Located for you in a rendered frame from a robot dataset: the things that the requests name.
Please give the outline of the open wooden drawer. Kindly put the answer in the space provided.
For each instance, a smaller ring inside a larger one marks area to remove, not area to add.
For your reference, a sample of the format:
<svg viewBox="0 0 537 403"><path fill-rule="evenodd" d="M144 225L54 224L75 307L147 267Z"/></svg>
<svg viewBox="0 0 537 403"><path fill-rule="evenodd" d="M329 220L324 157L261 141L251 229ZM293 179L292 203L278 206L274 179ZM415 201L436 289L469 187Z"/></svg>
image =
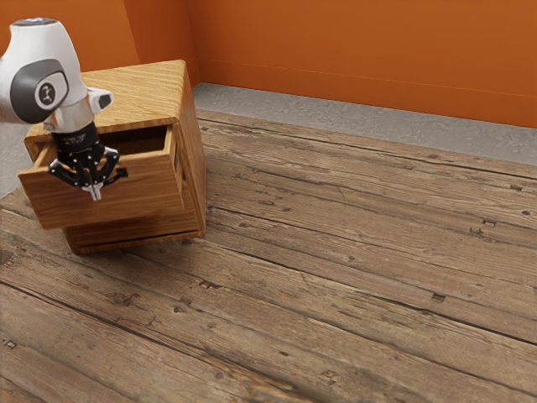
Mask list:
<svg viewBox="0 0 537 403"><path fill-rule="evenodd" d="M117 166L128 175L101 189L102 199L70 186L49 173L55 145L42 148L32 168L18 174L41 226L45 229L144 217L181 204L181 180L173 127L155 126L100 135L120 154Z"/></svg>

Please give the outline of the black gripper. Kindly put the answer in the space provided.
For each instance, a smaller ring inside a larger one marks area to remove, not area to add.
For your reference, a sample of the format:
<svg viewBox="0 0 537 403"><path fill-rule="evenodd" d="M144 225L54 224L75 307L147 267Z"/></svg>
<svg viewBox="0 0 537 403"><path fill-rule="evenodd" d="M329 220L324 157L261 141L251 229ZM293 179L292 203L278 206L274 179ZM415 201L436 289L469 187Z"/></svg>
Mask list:
<svg viewBox="0 0 537 403"><path fill-rule="evenodd" d="M126 168L117 168L118 151L101 143L94 123L75 132L51 135L57 159L49 164L49 173L90 193L94 202L102 199L101 189L104 186L128 176Z"/></svg>

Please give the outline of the small wooden cabinet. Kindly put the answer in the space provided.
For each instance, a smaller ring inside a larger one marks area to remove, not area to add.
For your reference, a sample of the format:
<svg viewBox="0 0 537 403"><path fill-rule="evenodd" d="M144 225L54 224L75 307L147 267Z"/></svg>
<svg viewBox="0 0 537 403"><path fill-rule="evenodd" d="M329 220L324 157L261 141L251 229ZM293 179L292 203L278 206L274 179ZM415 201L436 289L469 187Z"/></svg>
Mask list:
<svg viewBox="0 0 537 403"><path fill-rule="evenodd" d="M137 128L172 126L177 142L181 204L144 217L60 228L77 254L127 248L173 239L195 238L206 231L206 161L188 70L182 60L87 72L84 82L114 94L114 103L96 116L99 137ZM33 162L49 133L34 126L24 143Z"/></svg>

